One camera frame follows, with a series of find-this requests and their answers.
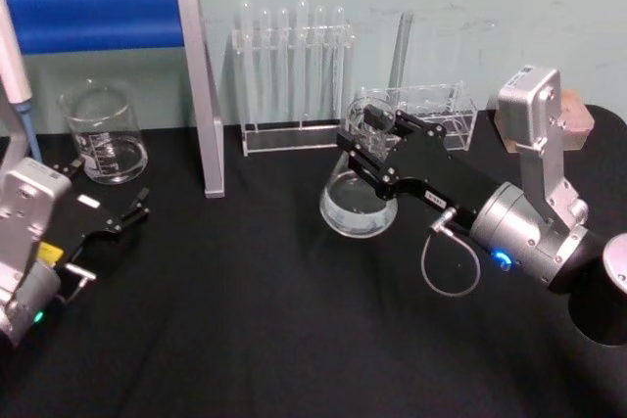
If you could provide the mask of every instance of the yellow sticker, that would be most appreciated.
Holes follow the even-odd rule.
[[[63,250],[59,247],[46,244],[45,242],[41,242],[39,244],[39,253],[37,254],[37,257],[45,261],[48,265],[54,266],[57,264],[57,261],[61,259],[61,256],[63,256]]]

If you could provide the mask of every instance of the blue led light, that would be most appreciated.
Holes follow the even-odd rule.
[[[492,252],[492,259],[499,264],[503,271],[509,271],[509,269],[513,265],[513,260],[511,259],[511,256],[509,256],[503,250],[494,250]]]

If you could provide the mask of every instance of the black tablecloth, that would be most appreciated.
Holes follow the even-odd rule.
[[[627,129],[592,111],[565,167],[589,227],[610,236],[627,230]],[[152,215],[89,247],[78,263],[99,281],[4,358],[2,416],[627,416],[627,347],[583,338],[566,297],[485,255],[472,295],[440,297],[418,262],[435,211],[403,199],[381,236],[342,238],[318,210],[337,150],[244,158],[238,139],[227,130],[222,200],[203,196],[193,130],[145,132],[136,181],[77,180],[114,209],[149,185]],[[49,163],[72,156],[67,136],[41,141]],[[520,183],[486,113],[461,156]],[[472,276],[442,241],[429,260],[451,289]]]

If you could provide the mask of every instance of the light blue wall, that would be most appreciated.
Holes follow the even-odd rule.
[[[232,19],[242,0],[202,0],[217,83]],[[562,85],[585,101],[627,118],[624,0],[310,0],[345,7],[358,36],[353,87],[385,86],[396,22],[416,11],[406,84],[464,79],[479,107],[527,63],[557,67]],[[100,73],[135,77],[145,92],[137,106],[143,127],[180,125],[184,68],[180,52],[31,58],[36,127],[58,131],[55,97],[74,78]],[[232,103],[223,103],[229,120]]]

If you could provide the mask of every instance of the blue bar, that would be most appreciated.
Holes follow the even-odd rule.
[[[183,46],[178,0],[7,0],[22,54]]]

